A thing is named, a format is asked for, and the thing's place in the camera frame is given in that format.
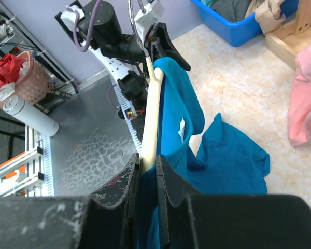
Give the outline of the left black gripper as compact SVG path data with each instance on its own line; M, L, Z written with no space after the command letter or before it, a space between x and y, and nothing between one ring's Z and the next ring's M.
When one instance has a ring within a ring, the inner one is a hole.
M175 48L165 23L158 22L154 24L146 35L145 47L148 50L152 62L159 58L170 57L175 60L185 71L190 71L190 64L182 57Z

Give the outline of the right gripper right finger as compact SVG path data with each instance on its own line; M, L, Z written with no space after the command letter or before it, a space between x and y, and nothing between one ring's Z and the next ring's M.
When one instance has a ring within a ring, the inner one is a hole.
M311 209L293 195L206 195L156 158L161 248L311 248Z

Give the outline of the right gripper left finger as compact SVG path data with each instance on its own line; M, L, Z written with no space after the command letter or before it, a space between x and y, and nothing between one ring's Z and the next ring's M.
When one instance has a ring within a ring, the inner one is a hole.
M0 198L0 248L135 248L139 163L87 196Z

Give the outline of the teal blue t shirt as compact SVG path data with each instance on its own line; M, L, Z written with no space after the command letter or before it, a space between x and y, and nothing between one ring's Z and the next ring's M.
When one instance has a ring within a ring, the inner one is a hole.
M157 153L202 193L266 194L269 154L221 114L206 126L190 78L174 59L154 66L164 73Z

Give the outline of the cream plastic hanger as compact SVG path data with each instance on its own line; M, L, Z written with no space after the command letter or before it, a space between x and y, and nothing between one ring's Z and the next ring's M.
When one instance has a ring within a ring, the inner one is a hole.
M153 63L149 52L144 47L140 36L137 34L137 27L133 14L133 4L131 0L128 0L128 11L133 34L135 35L137 44L145 54L150 78L147 93L142 149L140 155L140 173L144 174L150 170L156 162L160 95L164 73L159 68L153 68Z

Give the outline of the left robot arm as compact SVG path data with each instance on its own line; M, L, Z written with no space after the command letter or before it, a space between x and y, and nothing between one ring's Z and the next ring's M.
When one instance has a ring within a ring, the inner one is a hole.
M191 66L172 44L166 24L159 22L164 12L161 3L138 3L140 11L134 18L136 29L132 34L122 33L115 9L107 1L91 1L85 6L74 1L55 19L80 51L91 48L122 63L143 65L139 73L129 70L127 75L116 80L123 96L133 106L142 107L146 105L146 77L149 76L146 54L152 61L170 57L186 71L190 71Z

